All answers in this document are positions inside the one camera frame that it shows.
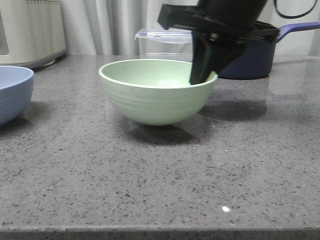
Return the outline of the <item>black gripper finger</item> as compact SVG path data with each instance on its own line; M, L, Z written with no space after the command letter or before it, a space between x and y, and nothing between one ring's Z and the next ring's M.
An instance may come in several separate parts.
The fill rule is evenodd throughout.
M214 32L192 32L191 85L204 83L211 73L219 74L241 57L247 47L242 38Z

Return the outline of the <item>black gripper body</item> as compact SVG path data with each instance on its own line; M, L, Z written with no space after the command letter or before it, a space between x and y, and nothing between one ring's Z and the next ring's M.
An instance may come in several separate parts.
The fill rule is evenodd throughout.
M157 21L165 30L176 28L273 41L280 30L258 21L265 5L265 0L200 0L197 5L163 4Z

